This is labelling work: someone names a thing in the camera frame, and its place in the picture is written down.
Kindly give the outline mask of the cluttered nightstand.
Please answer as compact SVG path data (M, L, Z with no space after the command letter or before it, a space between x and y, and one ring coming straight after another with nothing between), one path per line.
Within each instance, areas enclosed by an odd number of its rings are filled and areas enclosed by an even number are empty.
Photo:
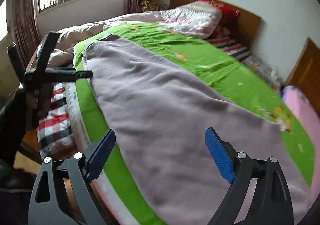
M253 55L247 57L243 64L252 70L260 79L262 79L274 92L281 95L281 86L283 81L278 75L278 68L270 68L259 58Z

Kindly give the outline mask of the right wooden headboard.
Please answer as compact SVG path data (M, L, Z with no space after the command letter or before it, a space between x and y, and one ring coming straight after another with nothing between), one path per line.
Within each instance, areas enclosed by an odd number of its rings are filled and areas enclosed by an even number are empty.
M310 37L307 37L303 50L285 81L285 85L299 88L319 116L320 51Z

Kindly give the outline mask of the plaid checkered blanket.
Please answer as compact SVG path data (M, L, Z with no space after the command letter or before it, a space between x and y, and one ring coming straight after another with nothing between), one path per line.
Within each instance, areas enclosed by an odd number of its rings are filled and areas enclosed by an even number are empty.
M55 85L53 94L48 114L39 121L36 131L40 157L60 160L69 158L76 151L76 143L69 119L65 85Z

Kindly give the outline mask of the brown patterned cushion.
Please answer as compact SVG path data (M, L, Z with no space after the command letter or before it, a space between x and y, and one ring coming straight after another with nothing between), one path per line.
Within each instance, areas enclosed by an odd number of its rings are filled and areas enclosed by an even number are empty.
M152 0L143 0L137 8L138 13L143 13L147 11L160 11L167 10L169 8L166 4L161 4Z

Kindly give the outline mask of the red pillow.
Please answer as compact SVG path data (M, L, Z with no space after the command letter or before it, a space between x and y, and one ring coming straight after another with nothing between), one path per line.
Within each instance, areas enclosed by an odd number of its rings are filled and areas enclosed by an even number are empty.
M223 22L227 22L236 18L239 15L239 10L235 8L228 7L226 4L217 2L214 0L196 0L199 1L203 7L206 7L207 10L209 9L217 9L221 12Z

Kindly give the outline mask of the maroon curtain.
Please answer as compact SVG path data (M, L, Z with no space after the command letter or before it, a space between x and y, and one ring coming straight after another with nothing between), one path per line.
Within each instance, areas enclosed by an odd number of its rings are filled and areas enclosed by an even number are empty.
M26 66L41 41L34 0L12 0L11 11L13 40Z

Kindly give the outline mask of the mauve knit pants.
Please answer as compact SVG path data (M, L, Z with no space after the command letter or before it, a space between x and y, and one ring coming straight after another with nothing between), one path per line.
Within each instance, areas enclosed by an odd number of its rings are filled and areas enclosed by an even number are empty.
M206 224L228 188L205 131L256 159L277 157L294 222L308 212L310 189L285 150L277 124L219 96L201 79L125 38L90 41L83 65L121 155L151 209L167 224Z

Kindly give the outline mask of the green cartoon bed sheet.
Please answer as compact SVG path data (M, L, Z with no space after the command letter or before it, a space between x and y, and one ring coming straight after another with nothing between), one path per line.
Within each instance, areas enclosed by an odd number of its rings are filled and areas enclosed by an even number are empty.
M294 207L294 211L303 216L312 202L315 147L299 120L276 92L243 64L204 40L170 33L164 27L146 22L122 23L108 32L181 66L236 105L279 124L280 144L303 181L300 189L304 198ZM94 185L121 224L162 223L139 192L119 148L112 153L110 162L104 166Z

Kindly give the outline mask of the wooden headboard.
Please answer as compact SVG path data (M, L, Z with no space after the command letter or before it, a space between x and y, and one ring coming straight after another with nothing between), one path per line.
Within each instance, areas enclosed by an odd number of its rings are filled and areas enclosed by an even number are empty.
M251 48L259 31L261 17L243 8L221 0L170 0L169 8L176 8L195 1L204 1L215 5L222 12L220 26L231 32L231 37Z
M285 81L285 85L299 88L319 116L320 51L310 37L307 37L303 50Z

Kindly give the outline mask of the left wooden headboard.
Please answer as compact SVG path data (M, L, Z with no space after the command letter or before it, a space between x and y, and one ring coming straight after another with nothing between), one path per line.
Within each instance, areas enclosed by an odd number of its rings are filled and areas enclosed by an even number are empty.
M231 32L231 37L251 48L259 31L261 17L243 8L221 0L170 0L169 8L176 8L195 1L204 1L215 5L222 12L220 26Z

